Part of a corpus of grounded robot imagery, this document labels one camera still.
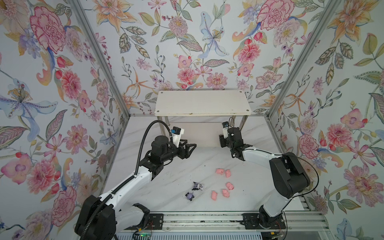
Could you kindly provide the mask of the purple black kuromi toy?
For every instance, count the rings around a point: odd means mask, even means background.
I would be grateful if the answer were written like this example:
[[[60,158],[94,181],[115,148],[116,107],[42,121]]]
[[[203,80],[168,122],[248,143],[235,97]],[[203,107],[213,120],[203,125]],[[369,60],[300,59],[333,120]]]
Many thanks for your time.
[[[194,182],[192,191],[202,191],[204,186],[201,183]]]

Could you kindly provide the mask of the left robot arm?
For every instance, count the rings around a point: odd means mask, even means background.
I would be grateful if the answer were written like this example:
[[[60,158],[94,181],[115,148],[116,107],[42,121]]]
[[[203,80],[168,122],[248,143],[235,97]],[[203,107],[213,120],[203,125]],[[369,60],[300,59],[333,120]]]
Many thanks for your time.
[[[75,225],[75,233],[81,240],[112,240],[127,228],[137,230],[149,224],[150,210],[142,204],[130,203],[138,190],[150,183],[174,158],[190,157],[197,144],[181,140],[178,145],[166,136],[157,136],[139,168],[119,185],[98,197],[89,196],[83,203]]]

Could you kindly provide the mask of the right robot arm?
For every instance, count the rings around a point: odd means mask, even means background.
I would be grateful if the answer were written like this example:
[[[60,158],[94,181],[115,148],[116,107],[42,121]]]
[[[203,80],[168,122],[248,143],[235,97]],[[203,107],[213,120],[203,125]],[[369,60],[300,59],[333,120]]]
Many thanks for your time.
[[[273,154],[245,144],[241,130],[228,122],[222,123],[223,134],[219,135],[222,148],[229,148],[232,158],[258,164],[271,171],[275,189],[268,201],[259,208],[256,217],[250,217],[248,223],[254,222],[262,229],[271,229],[283,219],[283,211],[300,193],[309,187],[311,181],[299,158],[291,152]]]

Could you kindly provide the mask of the small purple kuromi toy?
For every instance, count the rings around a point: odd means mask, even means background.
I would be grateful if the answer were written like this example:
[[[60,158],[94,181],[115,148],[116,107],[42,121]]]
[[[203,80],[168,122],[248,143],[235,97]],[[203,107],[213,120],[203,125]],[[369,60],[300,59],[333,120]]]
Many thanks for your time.
[[[192,200],[195,198],[195,196],[194,196],[194,194],[193,194],[192,192],[187,192],[187,193],[185,194],[185,197],[186,197],[187,200],[189,200],[189,201],[192,201]]]

